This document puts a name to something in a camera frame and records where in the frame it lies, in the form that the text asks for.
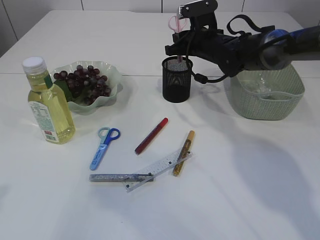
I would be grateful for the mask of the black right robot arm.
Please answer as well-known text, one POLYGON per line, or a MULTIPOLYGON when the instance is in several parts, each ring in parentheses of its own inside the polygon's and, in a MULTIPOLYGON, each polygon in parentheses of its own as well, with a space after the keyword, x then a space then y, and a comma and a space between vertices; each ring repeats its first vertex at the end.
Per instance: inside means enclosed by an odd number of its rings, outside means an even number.
POLYGON ((293 32, 275 29, 260 34, 224 35, 213 30, 185 30, 174 34, 174 43, 165 46, 168 56, 193 56, 218 65, 227 77, 242 71, 273 71, 292 61, 320 58, 320 28, 293 32))

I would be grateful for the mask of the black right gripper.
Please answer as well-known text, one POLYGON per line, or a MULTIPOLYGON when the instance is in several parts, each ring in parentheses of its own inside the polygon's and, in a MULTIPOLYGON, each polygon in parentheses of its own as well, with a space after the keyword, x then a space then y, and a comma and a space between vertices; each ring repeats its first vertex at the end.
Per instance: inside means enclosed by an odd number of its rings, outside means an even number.
POLYGON ((168 56, 193 56, 218 65, 228 77, 245 70, 247 36, 229 36, 212 30, 184 30, 179 40, 164 47, 168 56))

